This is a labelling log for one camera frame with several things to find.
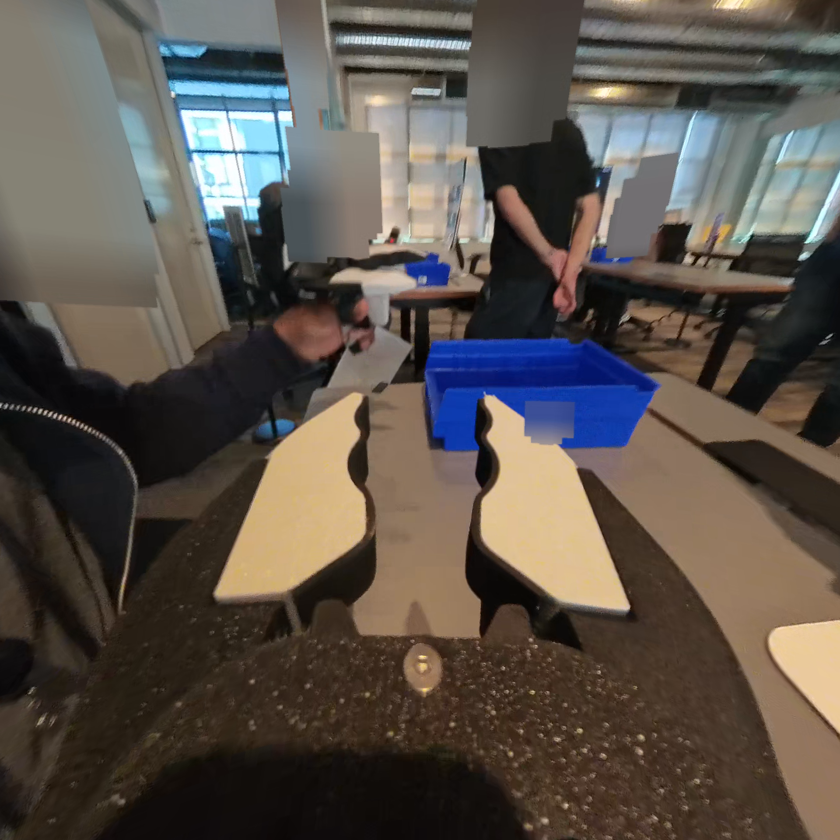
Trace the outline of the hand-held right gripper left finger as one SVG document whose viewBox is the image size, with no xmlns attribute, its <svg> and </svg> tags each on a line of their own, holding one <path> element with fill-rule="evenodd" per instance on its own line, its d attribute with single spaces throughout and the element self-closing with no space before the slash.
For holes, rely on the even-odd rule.
<svg viewBox="0 0 840 840">
<path fill-rule="evenodd" d="M 275 447 L 213 591 L 216 604 L 280 604 L 299 628 L 319 603 L 351 608 L 370 589 L 370 431 L 369 397 L 352 392 Z"/>
</svg>

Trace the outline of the wooden document stand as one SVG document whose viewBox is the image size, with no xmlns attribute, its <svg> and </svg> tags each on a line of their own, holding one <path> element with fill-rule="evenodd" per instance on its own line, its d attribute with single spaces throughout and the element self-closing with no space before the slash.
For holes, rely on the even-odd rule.
<svg viewBox="0 0 840 840">
<path fill-rule="evenodd" d="M 839 621 L 778 626 L 767 647 L 782 675 L 839 733 Z"/>
</svg>

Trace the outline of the long wooden office table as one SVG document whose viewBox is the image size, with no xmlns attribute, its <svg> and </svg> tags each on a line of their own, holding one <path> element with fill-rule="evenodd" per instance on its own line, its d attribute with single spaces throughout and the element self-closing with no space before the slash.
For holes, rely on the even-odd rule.
<svg viewBox="0 0 840 840">
<path fill-rule="evenodd" d="M 781 301 L 789 293 L 792 278 L 765 276 L 732 270 L 632 259 L 627 262 L 583 264 L 587 289 L 600 290 L 603 298 L 594 307 L 593 339 L 607 349 L 616 340 L 619 321 L 632 299 L 686 296 L 720 297 L 724 304 L 721 324 L 708 351 L 696 384 L 708 392 L 714 388 L 730 348 L 749 312 L 758 306 Z"/>
</svg>

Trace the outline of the person's dark zip jacket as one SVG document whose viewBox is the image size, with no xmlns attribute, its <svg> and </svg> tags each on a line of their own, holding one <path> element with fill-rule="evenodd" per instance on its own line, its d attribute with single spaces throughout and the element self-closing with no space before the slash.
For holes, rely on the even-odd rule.
<svg viewBox="0 0 840 840">
<path fill-rule="evenodd" d="M 29 350 L 60 352 L 2 312 L 2 694 L 84 675 L 122 612 L 139 483 L 114 441 L 51 408 Z"/>
</svg>

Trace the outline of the person's left forearm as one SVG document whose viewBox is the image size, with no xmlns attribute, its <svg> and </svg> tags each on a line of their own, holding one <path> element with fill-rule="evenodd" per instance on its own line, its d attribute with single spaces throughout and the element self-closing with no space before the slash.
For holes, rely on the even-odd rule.
<svg viewBox="0 0 840 840">
<path fill-rule="evenodd" d="M 205 362 L 130 386 L 119 443 L 140 485 L 183 476 L 230 445 L 313 365 L 276 329 L 260 327 Z"/>
</svg>

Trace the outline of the blue plastic bin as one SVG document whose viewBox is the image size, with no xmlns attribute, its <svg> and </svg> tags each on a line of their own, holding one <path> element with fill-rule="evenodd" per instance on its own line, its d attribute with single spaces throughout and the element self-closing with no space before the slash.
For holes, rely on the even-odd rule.
<svg viewBox="0 0 840 840">
<path fill-rule="evenodd" d="M 659 388 L 652 378 L 589 340 L 489 339 L 435 342 L 424 372 L 432 436 L 444 450 L 476 451 L 480 399 L 495 396 L 522 417 L 537 405 L 561 421 L 565 448 L 627 445 Z"/>
</svg>

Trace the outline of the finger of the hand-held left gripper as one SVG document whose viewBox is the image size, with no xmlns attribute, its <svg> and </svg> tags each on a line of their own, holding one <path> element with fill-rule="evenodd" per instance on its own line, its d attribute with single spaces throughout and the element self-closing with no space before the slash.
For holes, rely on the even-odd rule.
<svg viewBox="0 0 840 840">
<path fill-rule="evenodd" d="M 374 327 L 374 339 L 365 350 L 348 345 L 326 382 L 329 390 L 372 392 L 393 382 L 412 351 L 412 345 L 381 326 Z"/>
</svg>

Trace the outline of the white door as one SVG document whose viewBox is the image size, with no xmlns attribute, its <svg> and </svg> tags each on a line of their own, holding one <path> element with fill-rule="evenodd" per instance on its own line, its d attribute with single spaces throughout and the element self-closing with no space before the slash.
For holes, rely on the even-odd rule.
<svg viewBox="0 0 840 840">
<path fill-rule="evenodd" d="M 151 31 L 118 2 L 87 2 L 87 10 L 154 237 L 158 302 L 150 320 L 169 364 L 179 366 L 228 329 L 181 124 Z"/>
</svg>

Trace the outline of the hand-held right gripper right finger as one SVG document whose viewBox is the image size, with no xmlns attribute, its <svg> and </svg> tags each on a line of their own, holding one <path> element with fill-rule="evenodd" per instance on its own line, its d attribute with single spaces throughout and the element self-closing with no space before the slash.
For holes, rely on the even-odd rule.
<svg viewBox="0 0 840 840">
<path fill-rule="evenodd" d="M 519 606 L 536 632 L 569 613 L 624 621 L 632 606 L 573 459 L 534 443 L 524 417 L 493 395 L 476 406 L 476 481 L 466 580 L 479 630 Z"/>
</svg>

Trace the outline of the person's left hand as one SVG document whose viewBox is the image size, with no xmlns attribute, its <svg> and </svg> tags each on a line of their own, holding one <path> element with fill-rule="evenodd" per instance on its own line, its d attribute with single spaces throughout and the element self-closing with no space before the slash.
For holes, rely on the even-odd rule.
<svg viewBox="0 0 840 840">
<path fill-rule="evenodd" d="M 316 301 L 291 308 L 275 321 L 274 330 L 303 361 L 325 361 L 333 356 L 337 328 L 330 303 Z"/>
</svg>

